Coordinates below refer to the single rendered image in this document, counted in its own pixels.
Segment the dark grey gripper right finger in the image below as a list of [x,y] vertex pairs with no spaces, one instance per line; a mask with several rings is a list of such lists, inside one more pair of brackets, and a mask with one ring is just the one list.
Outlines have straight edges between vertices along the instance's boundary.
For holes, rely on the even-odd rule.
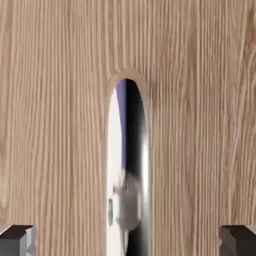
[[219,256],[256,256],[256,225],[222,225]]

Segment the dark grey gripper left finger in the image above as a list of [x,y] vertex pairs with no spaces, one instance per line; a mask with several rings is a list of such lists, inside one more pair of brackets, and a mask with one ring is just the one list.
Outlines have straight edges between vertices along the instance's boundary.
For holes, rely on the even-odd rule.
[[12,224],[0,230],[0,256],[38,256],[34,225]]

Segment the light wood drawer front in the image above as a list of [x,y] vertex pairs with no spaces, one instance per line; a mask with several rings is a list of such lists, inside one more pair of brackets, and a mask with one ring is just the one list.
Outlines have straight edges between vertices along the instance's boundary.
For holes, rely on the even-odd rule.
[[0,226],[106,255],[106,142],[127,76],[148,123],[150,256],[256,225],[256,0],[0,0]]

